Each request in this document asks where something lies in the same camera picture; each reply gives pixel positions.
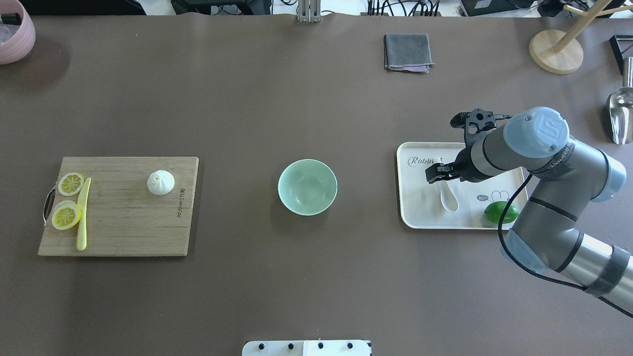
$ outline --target yellow knife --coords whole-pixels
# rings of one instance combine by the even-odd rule
[[[81,218],[79,219],[79,230],[77,231],[77,251],[84,251],[87,246],[87,232],[85,230],[85,221],[87,219],[86,209],[88,204],[88,190],[90,189],[90,178],[86,178],[84,186],[79,192],[77,205],[81,208]]]

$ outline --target wooden cutting board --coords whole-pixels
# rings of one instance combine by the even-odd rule
[[[40,256],[186,256],[196,193],[197,157],[64,157],[58,182],[77,172],[92,179],[87,204],[87,241],[77,251],[77,226],[68,230],[46,220]],[[156,170],[173,174],[175,186],[163,196],[147,189]],[[53,207],[79,194],[56,191]]]

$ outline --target tray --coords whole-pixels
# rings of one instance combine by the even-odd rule
[[[78,172],[92,179],[87,204],[87,241],[77,251],[77,226],[57,230],[46,221],[40,256],[186,256],[196,193],[197,157],[64,157],[59,179]],[[176,180],[156,196],[147,189],[150,173],[164,169]],[[77,201],[78,194],[55,194]]]
[[[453,162],[463,143],[407,142],[396,153],[398,165],[398,193],[402,221],[414,229],[496,229],[497,224],[484,215],[493,201],[508,200],[523,183],[523,171],[517,168],[480,183],[448,181],[459,201],[460,208],[447,212],[439,200],[439,184],[429,184],[424,170],[433,158]],[[521,211],[527,202],[523,190],[515,199]],[[504,224],[509,229],[513,223]]]

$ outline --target green lime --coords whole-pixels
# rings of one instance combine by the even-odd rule
[[[492,221],[495,224],[499,223],[501,219],[501,213],[503,213],[503,209],[506,208],[508,204],[507,201],[495,201],[486,207],[484,213],[488,220]],[[505,219],[503,219],[503,223],[507,224],[509,222],[513,222],[518,217],[518,209],[514,204],[510,205],[508,212],[506,213]]]

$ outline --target spoon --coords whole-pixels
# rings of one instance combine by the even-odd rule
[[[613,142],[625,144],[633,141],[633,60],[624,60],[623,87],[609,96],[609,116]]]
[[[434,163],[440,163],[442,158],[434,158],[433,161]],[[460,208],[460,203],[457,201],[457,197],[447,181],[439,181],[439,200],[444,210],[449,213],[454,213]]]

